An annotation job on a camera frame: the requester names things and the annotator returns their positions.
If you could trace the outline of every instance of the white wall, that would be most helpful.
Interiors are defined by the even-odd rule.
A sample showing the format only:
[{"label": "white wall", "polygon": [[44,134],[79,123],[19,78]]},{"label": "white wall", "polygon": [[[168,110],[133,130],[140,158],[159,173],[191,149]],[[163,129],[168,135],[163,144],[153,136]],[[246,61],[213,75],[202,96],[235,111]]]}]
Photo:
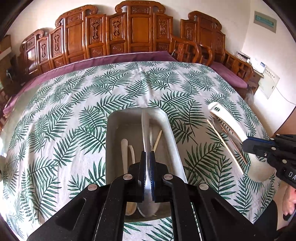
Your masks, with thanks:
[{"label": "white wall", "polygon": [[[276,33],[253,23],[254,11],[276,19]],[[268,124],[266,129],[274,133],[295,107],[281,94],[296,103],[296,43],[279,16],[262,0],[251,0],[250,22],[242,51],[265,63],[280,77],[278,90],[275,89],[269,99],[260,89],[254,96],[254,104]]]},{"label": "white wall", "polygon": [[[55,20],[73,8],[93,4],[99,13],[115,13],[120,0],[34,0],[17,17],[7,34],[12,36],[12,50],[17,55],[24,38],[39,28],[54,29]],[[188,19],[189,12],[198,10],[217,18],[226,34],[226,48],[231,52],[241,50],[246,36],[250,0],[159,0],[166,7],[166,14],[174,17],[174,34],[179,35],[180,19]]]}]

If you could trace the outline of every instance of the wooden armrest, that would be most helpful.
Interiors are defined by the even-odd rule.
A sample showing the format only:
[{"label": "wooden armrest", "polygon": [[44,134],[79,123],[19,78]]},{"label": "wooden armrest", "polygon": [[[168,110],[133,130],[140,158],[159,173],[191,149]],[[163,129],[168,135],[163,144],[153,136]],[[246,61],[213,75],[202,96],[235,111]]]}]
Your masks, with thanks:
[{"label": "wooden armrest", "polygon": [[201,63],[201,46],[194,41],[170,36],[168,52],[178,61],[187,63]]},{"label": "wooden armrest", "polygon": [[249,63],[242,61],[226,50],[225,58],[222,64],[245,82],[248,82],[254,73],[253,67]]},{"label": "wooden armrest", "polygon": [[211,47],[206,46],[206,45],[200,45],[202,48],[202,59],[201,59],[201,63],[206,65],[206,66],[210,66],[213,62],[213,50]]}]

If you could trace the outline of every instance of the cardboard box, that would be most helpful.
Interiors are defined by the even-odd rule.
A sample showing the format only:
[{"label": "cardboard box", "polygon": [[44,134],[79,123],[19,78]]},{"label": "cardboard box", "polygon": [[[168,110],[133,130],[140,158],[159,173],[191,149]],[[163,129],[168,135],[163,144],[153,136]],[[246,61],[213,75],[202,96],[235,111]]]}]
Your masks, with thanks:
[{"label": "cardboard box", "polygon": [[10,35],[6,35],[0,42],[0,53],[11,47]]}]

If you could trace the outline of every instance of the white device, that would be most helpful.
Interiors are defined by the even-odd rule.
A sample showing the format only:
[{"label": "white device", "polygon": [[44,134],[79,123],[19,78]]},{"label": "white device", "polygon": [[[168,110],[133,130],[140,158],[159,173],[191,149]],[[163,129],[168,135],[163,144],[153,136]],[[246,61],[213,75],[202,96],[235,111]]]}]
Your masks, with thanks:
[{"label": "white device", "polygon": [[252,67],[254,69],[256,69],[259,73],[263,74],[265,69],[266,69],[266,65],[264,63],[262,63],[261,61],[259,61],[256,58],[251,58],[250,63],[252,64]]}]

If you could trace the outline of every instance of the human hand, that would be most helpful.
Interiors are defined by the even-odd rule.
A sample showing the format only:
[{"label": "human hand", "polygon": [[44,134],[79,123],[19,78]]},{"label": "human hand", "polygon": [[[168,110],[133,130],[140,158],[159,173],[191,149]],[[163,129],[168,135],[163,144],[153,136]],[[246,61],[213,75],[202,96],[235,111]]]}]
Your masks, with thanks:
[{"label": "human hand", "polygon": [[283,197],[283,213],[285,216],[293,214],[296,204],[296,189],[288,185]]}]

